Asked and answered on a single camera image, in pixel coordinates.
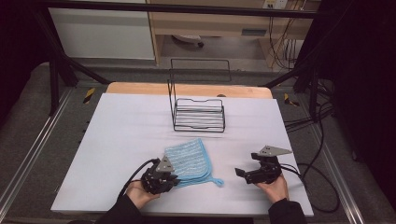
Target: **white table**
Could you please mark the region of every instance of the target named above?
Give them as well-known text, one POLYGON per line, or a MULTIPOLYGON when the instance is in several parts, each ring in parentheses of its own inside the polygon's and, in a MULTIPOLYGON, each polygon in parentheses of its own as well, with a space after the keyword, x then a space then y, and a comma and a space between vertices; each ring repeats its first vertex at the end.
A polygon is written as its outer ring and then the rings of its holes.
MULTIPOLYGON (((143 162, 161 158, 166 147, 201 137, 212 162, 212 175, 223 179, 224 186, 209 182, 172 189, 142 212, 153 216, 212 217, 266 214, 271 206, 266 196, 236 176, 234 168, 258 169, 260 165, 250 153, 259 152, 265 145, 291 149, 278 105, 270 99, 221 99, 226 116, 224 133, 180 133, 173 131, 167 95, 104 93, 51 210, 105 212, 143 162)), ((297 167, 293 154, 278 158, 281 163, 297 167)), ((290 199, 301 204, 306 216, 313 216, 299 178, 287 171, 283 173, 290 199)))

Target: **person's arm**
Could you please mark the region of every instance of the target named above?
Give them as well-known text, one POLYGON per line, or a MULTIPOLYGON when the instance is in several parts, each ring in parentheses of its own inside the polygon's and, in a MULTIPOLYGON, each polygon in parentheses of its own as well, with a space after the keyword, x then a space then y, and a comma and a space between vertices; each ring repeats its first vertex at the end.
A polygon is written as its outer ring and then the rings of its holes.
POLYGON ((143 223, 142 215, 139 211, 146 203, 160 197, 160 194, 147 193, 140 181, 132 182, 124 196, 119 199, 114 206, 108 210, 95 224, 131 224, 143 223))
POLYGON ((258 183, 256 186, 262 189, 268 196, 268 199, 273 203, 268 210, 272 224, 306 223, 300 204, 289 201, 288 184, 283 175, 271 184, 258 183))

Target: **black and yellow tape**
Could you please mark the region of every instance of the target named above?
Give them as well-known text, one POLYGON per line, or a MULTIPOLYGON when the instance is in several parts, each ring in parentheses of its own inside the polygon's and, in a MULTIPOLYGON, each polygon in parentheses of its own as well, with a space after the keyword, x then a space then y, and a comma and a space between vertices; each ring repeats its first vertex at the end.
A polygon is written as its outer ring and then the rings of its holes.
POLYGON ((87 94, 85 95, 84 101, 82 102, 83 104, 88 104, 91 100, 91 97, 93 96, 93 93, 95 92, 95 88, 90 88, 87 91, 87 94))
POLYGON ((298 102, 295 101, 291 101, 289 99, 289 95, 287 93, 285 93, 285 104, 287 105, 294 105, 294 106, 300 106, 300 104, 298 102))

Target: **blue cloth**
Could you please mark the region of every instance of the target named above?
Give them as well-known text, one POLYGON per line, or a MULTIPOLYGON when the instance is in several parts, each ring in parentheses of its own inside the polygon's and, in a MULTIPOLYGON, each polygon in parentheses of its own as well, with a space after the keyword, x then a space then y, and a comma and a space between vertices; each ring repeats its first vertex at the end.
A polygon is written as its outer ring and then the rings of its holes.
POLYGON ((206 182, 214 182, 219 187, 224 184, 223 180, 212 177, 212 165, 200 138, 167 147, 165 155, 175 169, 174 174, 180 180, 177 188, 206 182))

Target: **black wire rack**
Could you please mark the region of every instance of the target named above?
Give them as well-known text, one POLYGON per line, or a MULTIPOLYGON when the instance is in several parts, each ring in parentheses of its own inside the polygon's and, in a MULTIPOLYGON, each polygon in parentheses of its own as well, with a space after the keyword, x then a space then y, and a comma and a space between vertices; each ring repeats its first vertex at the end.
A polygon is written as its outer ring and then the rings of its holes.
POLYGON ((177 98, 176 83, 231 81, 230 63, 227 60, 172 59, 168 79, 169 102, 174 130, 177 132, 223 133, 225 130, 224 105, 220 99, 194 100, 177 98), (175 68, 176 62, 224 63, 226 68, 175 68))

